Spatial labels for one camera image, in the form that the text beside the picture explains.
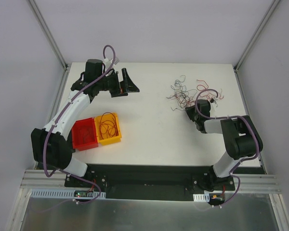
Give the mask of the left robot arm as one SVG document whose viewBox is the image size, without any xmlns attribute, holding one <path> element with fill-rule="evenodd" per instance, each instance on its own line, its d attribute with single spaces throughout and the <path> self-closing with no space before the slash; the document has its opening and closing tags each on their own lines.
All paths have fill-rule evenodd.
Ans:
<svg viewBox="0 0 289 231">
<path fill-rule="evenodd" d="M 140 91 L 126 68 L 121 70 L 123 80 L 119 81 L 113 66 L 114 62 L 108 59 L 88 59 L 84 72 L 73 83 L 68 99 L 58 113 L 42 129 L 35 128 L 31 133 L 34 160 L 44 167 L 52 166 L 76 175 L 75 181 L 81 187 L 91 184 L 92 175 L 88 173 L 87 164 L 73 157 L 67 142 L 77 118 L 101 91 L 108 91 L 112 98 Z"/>
</svg>

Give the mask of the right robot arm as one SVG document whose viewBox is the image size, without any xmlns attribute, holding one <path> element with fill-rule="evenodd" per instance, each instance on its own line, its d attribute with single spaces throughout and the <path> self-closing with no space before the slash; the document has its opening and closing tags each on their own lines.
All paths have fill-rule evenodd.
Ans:
<svg viewBox="0 0 289 231">
<path fill-rule="evenodd" d="M 212 192 L 222 187 L 242 162 L 256 159 L 263 150 L 263 141 L 248 115 L 213 118 L 210 111 L 210 102 L 202 99 L 185 108 L 198 131 L 223 136 L 225 153 L 197 182 L 201 189 Z"/>
</svg>

